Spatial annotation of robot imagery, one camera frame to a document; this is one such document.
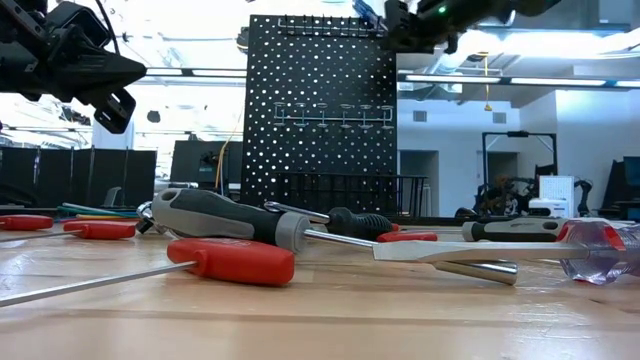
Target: black pegboard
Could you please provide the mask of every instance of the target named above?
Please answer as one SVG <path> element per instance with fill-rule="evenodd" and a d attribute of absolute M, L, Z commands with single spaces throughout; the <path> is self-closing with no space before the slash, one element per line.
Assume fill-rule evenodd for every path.
<path fill-rule="evenodd" d="M 322 21 L 346 24 L 351 32 L 294 34 L 282 25 L 304 29 L 299 25 L 318 26 L 320 20 L 251 17 L 243 203 L 275 199 L 277 172 L 396 173 L 395 55 L 382 50 L 366 31 L 357 31 L 357 19 Z M 344 104 L 353 108 L 344 109 Z M 360 120 L 363 113 L 368 120 Z M 325 127 L 320 125 L 323 117 L 328 119 Z"/>

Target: computer monitor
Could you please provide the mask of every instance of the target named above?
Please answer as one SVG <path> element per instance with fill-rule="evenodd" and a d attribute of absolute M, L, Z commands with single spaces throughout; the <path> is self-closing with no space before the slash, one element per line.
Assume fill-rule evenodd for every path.
<path fill-rule="evenodd" d="M 627 179 L 627 185 L 640 189 L 640 157 L 625 156 L 624 157 L 624 173 Z"/>
<path fill-rule="evenodd" d="M 217 158 L 224 141 L 178 140 L 173 148 L 170 181 L 215 183 Z M 225 184 L 240 183 L 242 143 L 229 142 L 223 157 Z"/>

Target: red t-handle hex key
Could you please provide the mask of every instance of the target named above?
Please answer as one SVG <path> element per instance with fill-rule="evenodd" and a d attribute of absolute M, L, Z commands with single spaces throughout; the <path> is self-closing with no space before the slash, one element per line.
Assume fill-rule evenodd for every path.
<path fill-rule="evenodd" d="M 184 239 L 173 241 L 167 256 L 174 265 L 138 273 L 111 276 L 0 298 L 0 307 L 21 304 L 174 271 L 244 284 L 282 286 L 293 278 L 294 255 L 273 245 L 236 239 Z"/>
<path fill-rule="evenodd" d="M 53 219 L 40 215 L 3 215 L 0 216 L 0 229 L 13 231 L 34 231 L 50 229 Z"/>
<path fill-rule="evenodd" d="M 74 221 L 64 224 L 63 229 L 63 232 L 0 239 L 0 242 L 31 240 L 61 235 L 75 235 L 82 239 L 92 240 L 122 240 L 136 235 L 135 224 L 116 221 Z"/>

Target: wooden table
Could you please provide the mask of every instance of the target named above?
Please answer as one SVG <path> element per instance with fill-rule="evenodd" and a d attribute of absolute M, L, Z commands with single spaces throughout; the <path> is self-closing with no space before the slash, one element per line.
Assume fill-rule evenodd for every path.
<path fill-rule="evenodd" d="M 2 236 L 13 236 L 3 233 Z M 0 296 L 165 265 L 164 237 L 0 244 Z M 0 309 L 0 358 L 638 359 L 640 281 L 516 287 L 311 244 L 282 289 L 174 273 Z"/>

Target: red handle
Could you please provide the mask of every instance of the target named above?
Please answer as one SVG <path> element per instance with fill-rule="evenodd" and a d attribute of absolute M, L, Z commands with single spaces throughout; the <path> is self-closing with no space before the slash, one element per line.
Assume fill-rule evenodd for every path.
<path fill-rule="evenodd" d="M 396 242 L 396 241 L 438 241 L 438 235 L 432 232 L 405 232 L 394 231 L 378 236 L 378 242 Z"/>
<path fill-rule="evenodd" d="M 174 263 L 197 261 L 189 270 L 203 277 L 245 284 L 282 286 L 293 278 L 291 251 L 255 241 L 212 238 L 173 241 L 167 256 Z"/>
<path fill-rule="evenodd" d="M 50 229 L 53 227 L 53 219 L 40 215 L 4 215 L 0 216 L 0 229 L 33 231 Z"/>
<path fill-rule="evenodd" d="M 73 235 L 83 239 L 122 240 L 136 235 L 135 224 L 116 221 L 74 221 L 64 224 L 64 231 L 78 231 Z"/>

